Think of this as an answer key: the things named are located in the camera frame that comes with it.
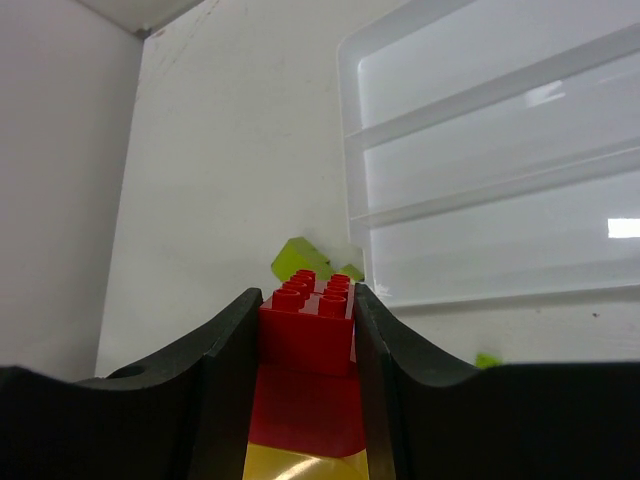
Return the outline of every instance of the green lego brick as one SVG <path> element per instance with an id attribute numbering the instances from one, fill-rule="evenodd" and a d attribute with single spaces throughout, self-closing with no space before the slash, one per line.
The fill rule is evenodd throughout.
<path id="1" fill-rule="evenodd" d="M 329 280 L 335 273 L 329 265 L 329 259 L 306 238 L 290 238 L 271 264 L 271 271 L 281 282 L 285 282 L 301 269 L 313 270 L 318 280 Z"/>
<path id="2" fill-rule="evenodd" d="M 490 368 L 490 367 L 499 367 L 504 362 L 498 357 L 494 357 L 493 355 L 489 355 L 488 353 L 478 353 L 476 355 L 476 367 L 478 368 Z"/>
<path id="3" fill-rule="evenodd" d="M 360 270 L 358 270 L 356 267 L 354 267 L 351 264 L 348 264 L 342 267 L 340 270 L 338 270 L 338 273 L 347 275 L 348 277 L 351 278 L 351 280 L 354 280 L 356 282 L 362 282 L 364 280 L 364 273 L 362 273 Z"/>

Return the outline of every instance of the white surface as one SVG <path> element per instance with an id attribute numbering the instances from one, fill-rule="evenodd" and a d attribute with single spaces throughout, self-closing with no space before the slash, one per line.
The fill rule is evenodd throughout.
<path id="1" fill-rule="evenodd" d="M 157 31 L 202 0 L 77 0 L 129 32 Z"/>
<path id="2" fill-rule="evenodd" d="M 0 3 L 0 364 L 93 374 L 141 53 L 71 0 Z"/>
<path id="3" fill-rule="evenodd" d="M 351 238 L 389 306 L 640 285 L 640 239 L 608 237 L 640 217 L 640 4 L 576 5 L 414 1 L 343 45 Z"/>
<path id="4" fill-rule="evenodd" d="M 396 5 L 205 1 L 147 40 L 98 374 L 269 295 L 290 237 L 346 259 L 336 50 Z"/>

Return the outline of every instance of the small green object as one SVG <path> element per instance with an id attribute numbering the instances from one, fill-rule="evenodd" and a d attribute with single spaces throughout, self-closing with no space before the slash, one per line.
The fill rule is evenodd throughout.
<path id="1" fill-rule="evenodd" d="M 364 273 L 362 273 L 360 270 L 358 270 L 356 267 L 354 267 L 351 264 L 348 264 L 342 267 L 340 270 L 338 270 L 338 273 L 347 275 L 348 277 L 351 278 L 351 280 L 354 280 L 356 282 L 362 282 L 364 280 Z"/>
<path id="2" fill-rule="evenodd" d="M 499 367 L 503 364 L 503 361 L 498 357 L 494 357 L 493 355 L 489 355 L 488 353 L 478 353 L 476 355 L 476 367 L 478 368 L 490 368 L 490 367 Z"/>
<path id="3" fill-rule="evenodd" d="M 329 265 L 329 259 L 306 238 L 290 238 L 271 263 L 271 271 L 281 282 L 286 282 L 291 275 L 302 269 L 316 272 L 318 280 L 329 280 L 335 273 Z"/>

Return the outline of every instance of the yellow object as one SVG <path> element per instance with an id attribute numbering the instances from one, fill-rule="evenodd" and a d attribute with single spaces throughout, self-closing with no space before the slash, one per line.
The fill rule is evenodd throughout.
<path id="1" fill-rule="evenodd" d="M 249 444 L 243 480 L 368 480 L 367 455 L 328 458 Z"/>

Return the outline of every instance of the red lego brick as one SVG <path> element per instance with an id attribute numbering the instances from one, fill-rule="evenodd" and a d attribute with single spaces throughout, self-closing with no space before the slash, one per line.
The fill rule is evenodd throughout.
<path id="1" fill-rule="evenodd" d="M 260 307 L 260 363 L 347 375 L 354 290 L 345 275 L 322 282 L 299 270 Z"/>
<path id="2" fill-rule="evenodd" d="M 336 458 L 364 450 L 355 364 L 345 377 L 261 365 L 249 441 Z"/>

